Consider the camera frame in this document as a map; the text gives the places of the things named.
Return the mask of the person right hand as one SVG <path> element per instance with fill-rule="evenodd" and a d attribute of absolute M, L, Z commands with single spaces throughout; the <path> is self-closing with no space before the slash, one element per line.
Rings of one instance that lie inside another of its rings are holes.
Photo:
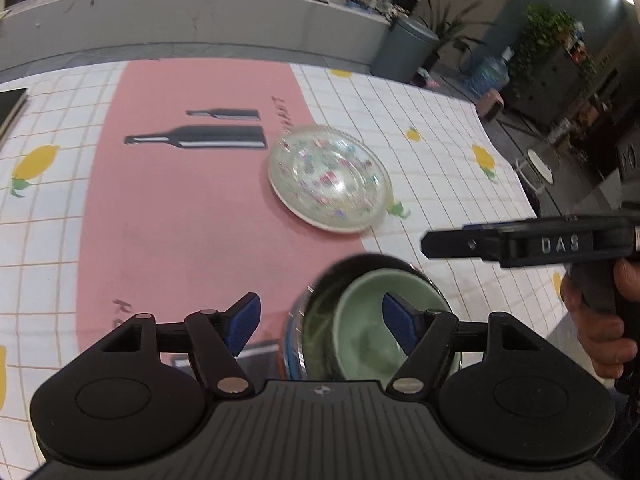
<path fill-rule="evenodd" d="M 613 278 L 618 292 L 634 307 L 639 305 L 639 263 L 620 259 Z M 618 379 L 624 365 L 638 354 L 638 342 L 625 336 L 624 321 L 611 312 L 593 310 L 580 287 L 567 271 L 561 283 L 561 298 L 577 330 L 577 339 L 602 379 Z"/>

